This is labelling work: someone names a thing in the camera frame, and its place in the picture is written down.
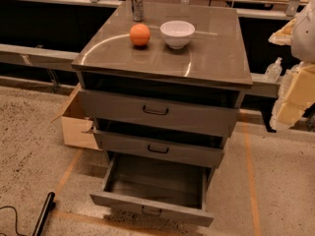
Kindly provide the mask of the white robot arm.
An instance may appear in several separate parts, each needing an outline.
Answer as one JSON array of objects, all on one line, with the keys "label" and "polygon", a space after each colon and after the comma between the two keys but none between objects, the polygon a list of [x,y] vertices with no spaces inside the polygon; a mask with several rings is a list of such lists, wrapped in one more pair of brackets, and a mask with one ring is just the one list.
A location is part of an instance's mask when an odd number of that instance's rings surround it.
[{"label": "white robot arm", "polygon": [[269,41],[289,45],[291,55],[300,61],[284,74],[270,120],[275,130],[289,129],[315,103],[315,0]]}]

